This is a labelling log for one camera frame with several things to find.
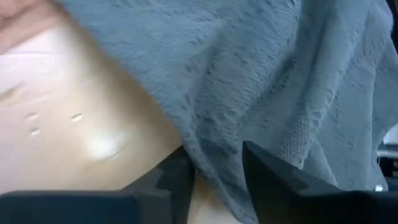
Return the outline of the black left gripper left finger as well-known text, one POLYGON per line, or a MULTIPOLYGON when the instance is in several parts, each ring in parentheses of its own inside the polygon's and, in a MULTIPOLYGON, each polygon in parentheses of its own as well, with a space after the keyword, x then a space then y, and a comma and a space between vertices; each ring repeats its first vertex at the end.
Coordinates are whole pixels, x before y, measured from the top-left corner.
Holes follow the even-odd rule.
POLYGON ((195 169, 182 147, 119 190, 0 195, 0 224, 187 224, 195 169))

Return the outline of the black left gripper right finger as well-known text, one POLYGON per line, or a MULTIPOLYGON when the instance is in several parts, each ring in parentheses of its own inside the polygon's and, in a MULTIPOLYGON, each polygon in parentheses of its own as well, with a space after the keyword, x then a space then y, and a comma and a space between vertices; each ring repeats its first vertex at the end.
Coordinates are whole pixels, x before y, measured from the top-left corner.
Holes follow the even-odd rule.
POLYGON ((398 224, 398 192, 341 190, 251 141, 243 166, 259 224, 398 224))

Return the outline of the dark grey towel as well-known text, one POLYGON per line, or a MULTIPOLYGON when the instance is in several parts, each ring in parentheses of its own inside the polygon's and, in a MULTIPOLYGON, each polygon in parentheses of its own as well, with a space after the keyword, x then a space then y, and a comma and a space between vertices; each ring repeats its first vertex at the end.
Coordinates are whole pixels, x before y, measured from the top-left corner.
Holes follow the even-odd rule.
POLYGON ((376 149, 398 124, 386 0, 60 0, 155 98, 244 224, 252 141, 343 190, 387 187, 376 149))

